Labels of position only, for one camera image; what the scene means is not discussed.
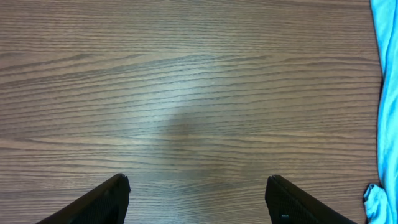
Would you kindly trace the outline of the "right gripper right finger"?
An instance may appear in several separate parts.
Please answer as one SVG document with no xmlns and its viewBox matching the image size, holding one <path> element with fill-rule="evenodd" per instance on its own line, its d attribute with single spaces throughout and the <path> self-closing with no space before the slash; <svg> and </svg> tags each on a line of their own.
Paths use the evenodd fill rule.
<svg viewBox="0 0 398 224">
<path fill-rule="evenodd" d="M 265 201 L 272 224 L 355 224 L 280 175 L 268 177 Z"/>
</svg>

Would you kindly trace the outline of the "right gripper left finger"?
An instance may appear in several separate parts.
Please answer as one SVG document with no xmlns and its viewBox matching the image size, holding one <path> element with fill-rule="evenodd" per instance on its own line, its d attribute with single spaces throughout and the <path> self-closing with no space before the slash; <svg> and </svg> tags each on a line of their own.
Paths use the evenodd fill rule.
<svg viewBox="0 0 398 224">
<path fill-rule="evenodd" d="M 116 174 L 37 224 L 123 224 L 130 192 L 128 177 Z"/>
</svg>

